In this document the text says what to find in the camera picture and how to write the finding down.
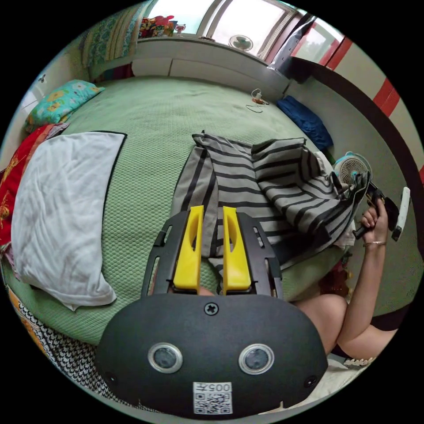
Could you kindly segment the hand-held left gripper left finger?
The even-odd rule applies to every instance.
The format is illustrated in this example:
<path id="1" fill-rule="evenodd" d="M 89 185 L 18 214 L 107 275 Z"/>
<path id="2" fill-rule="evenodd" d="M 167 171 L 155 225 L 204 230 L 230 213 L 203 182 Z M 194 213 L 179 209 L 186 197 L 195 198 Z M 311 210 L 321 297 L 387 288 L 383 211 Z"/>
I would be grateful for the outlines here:
<path id="1" fill-rule="evenodd" d="M 176 290 L 200 291 L 203 216 L 203 205 L 190 208 L 174 272 Z"/>

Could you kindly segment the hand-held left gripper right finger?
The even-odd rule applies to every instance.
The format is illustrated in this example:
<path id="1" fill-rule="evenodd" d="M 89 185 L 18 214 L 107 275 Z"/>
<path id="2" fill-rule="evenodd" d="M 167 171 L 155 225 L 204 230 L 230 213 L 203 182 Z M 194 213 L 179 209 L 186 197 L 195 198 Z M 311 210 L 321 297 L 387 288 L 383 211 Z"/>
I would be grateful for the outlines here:
<path id="1" fill-rule="evenodd" d="M 235 208 L 223 207 L 223 294 L 250 289 L 251 278 Z"/>

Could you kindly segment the person's right hand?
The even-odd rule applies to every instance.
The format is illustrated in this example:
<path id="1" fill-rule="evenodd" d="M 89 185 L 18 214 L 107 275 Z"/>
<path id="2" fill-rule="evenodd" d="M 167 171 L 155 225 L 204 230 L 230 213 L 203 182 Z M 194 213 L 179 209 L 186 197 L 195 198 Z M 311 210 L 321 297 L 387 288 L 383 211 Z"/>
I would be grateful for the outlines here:
<path id="1" fill-rule="evenodd" d="M 363 236 L 364 246 L 374 248 L 384 246 L 388 237 L 388 215 L 382 199 L 377 199 L 375 206 L 370 206 L 363 214 L 362 225 L 368 231 Z"/>

